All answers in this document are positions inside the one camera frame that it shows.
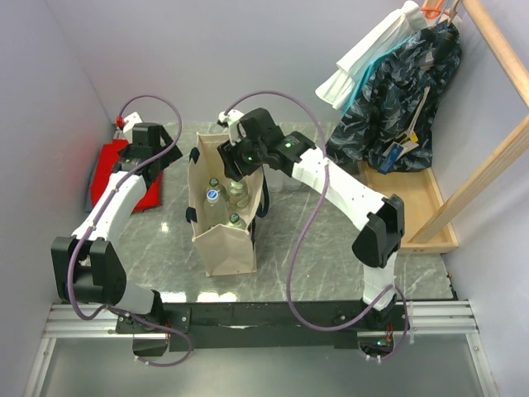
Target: wooden clothes rack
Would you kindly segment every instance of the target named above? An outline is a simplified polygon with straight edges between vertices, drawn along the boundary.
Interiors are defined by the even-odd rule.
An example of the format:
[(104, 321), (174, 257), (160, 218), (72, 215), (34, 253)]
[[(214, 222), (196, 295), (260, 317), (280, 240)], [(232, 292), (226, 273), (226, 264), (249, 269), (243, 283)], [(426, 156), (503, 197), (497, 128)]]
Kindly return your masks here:
[[(455, 0), (453, 4), (457, 6), (459, 2), (465, 5), (467, 13), (529, 108), (527, 69), (480, 0)], [(437, 0), (426, 0), (423, 6), (434, 7), (437, 3)], [(451, 16), (455, 13), (454, 8), (450, 10)], [(376, 170), (362, 166), (360, 172), (365, 177), (365, 183), (371, 188), (383, 194), (398, 194), (408, 208), (413, 208), (413, 212), (406, 212), (407, 230), (403, 239), (403, 251), (442, 253), (453, 251), (458, 246), (451, 220), (527, 149), (529, 149), (529, 115), (444, 203), (431, 170), (380, 175)]]

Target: wooden base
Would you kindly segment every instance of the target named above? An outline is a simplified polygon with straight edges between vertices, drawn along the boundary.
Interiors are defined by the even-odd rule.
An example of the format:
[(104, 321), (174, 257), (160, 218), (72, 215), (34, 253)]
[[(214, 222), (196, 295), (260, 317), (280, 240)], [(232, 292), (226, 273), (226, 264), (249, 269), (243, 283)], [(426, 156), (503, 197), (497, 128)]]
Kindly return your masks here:
[(392, 172), (382, 175), (367, 163), (359, 164), (360, 178), (371, 189), (386, 196), (396, 194), (404, 200), (405, 233), (401, 252), (446, 253), (459, 246), (451, 223), (429, 242), (409, 242), (415, 233), (443, 204), (431, 169), (420, 172)]

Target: white wall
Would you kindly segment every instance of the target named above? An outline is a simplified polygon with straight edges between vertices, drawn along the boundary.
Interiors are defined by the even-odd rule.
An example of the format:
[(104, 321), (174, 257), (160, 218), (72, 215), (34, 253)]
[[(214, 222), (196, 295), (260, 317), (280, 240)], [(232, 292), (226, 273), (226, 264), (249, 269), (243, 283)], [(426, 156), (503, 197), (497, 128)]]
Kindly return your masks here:
[[(316, 97), (315, 88), (358, 40), (404, 3), (47, 2), (111, 118), (124, 99), (150, 92), (173, 100), (185, 120), (214, 121), (242, 94), (275, 88), (302, 99), (322, 121), (333, 122), (340, 114)], [(283, 99), (260, 98), (243, 108), (252, 104), (269, 108), (278, 121), (305, 120)], [(139, 109), (152, 119), (171, 118), (149, 102)]]
[[(525, 66), (529, 12), (523, 1), (483, 0)], [(469, 16), (463, 58), (433, 127), (433, 170), (445, 199), (527, 115)], [(460, 248), (445, 257), (460, 298), (469, 298), (502, 395), (527, 395), (529, 355), (529, 154), (454, 221)]]
[(0, 395), (21, 395), (56, 299), (50, 244), (82, 218), (109, 121), (41, 0), (0, 12)]

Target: hanging garment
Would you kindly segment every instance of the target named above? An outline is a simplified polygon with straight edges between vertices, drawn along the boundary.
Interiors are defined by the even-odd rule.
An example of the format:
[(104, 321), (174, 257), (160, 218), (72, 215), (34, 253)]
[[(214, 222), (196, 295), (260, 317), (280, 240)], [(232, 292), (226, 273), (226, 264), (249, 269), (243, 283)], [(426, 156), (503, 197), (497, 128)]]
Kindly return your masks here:
[(365, 159), (380, 170), (388, 148), (412, 129), (417, 147), (398, 158), (385, 172), (430, 167), (431, 124), (460, 57), (459, 32), (453, 24), (443, 22), (418, 31), (375, 62), (376, 70), (364, 76), (365, 85), (357, 90), (357, 96), (352, 98), (327, 142), (327, 154), (338, 165)]
[(317, 88), (316, 95), (334, 109), (342, 108), (372, 60), (425, 27), (427, 22), (420, 7), (414, 2), (405, 2), (336, 62), (338, 70)]

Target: marble table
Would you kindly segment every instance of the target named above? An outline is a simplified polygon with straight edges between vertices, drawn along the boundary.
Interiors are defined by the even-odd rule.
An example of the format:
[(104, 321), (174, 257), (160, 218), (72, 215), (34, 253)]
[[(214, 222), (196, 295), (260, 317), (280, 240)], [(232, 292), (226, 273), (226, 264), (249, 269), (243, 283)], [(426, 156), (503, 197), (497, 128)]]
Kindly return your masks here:
[[(294, 129), (311, 139), (315, 127), (282, 123), (285, 133)], [(327, 135), (333, 125), (324, 124)], [(175, 125), (167, 129), (173, 136)], [(248, 275), (206, 277), (203, 263), (191, 242), (185, 221), (188, 206), (187, 156), (196, 132), (220, 133), (211, 123), (187, 123), (179, 140), (184, 158), (173, 163), (163, 180), (163, 204), (131, 216), (117, 246), (129, 277), (157, 289), (173, 302), (282, 301), (285, 279), (298, 235), (317, 202), (318, 194), (306, 186), (270, 195), (270, 211), (257, 219), (257, 272)], [(303, 300), (359, 299), (362, 266), (351, 251), (357, 236), (350, 221), (325, 203), (298, 256), (293, 276), (293, 297)], [(401, 255), (395, 265), (396, 284), (410, 299), (452, 299), (450, 279), (440, 255)]]

